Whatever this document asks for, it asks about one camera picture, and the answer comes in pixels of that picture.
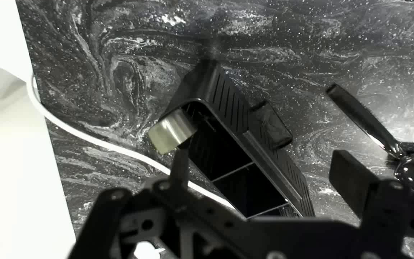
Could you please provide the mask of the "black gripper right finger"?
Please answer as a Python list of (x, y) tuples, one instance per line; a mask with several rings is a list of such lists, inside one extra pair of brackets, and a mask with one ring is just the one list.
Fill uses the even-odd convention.
[(371, 212), (377, 208), (381, 180), (347, 150), (332, 153), (330, 183), (353, 212)]

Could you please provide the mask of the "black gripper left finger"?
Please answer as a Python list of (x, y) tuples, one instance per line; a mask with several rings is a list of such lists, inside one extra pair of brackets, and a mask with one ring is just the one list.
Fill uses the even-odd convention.
[(171, 166), (170, 188), (174, 196), (187, 193), (189, 188), (189, 147), (180, 146)]

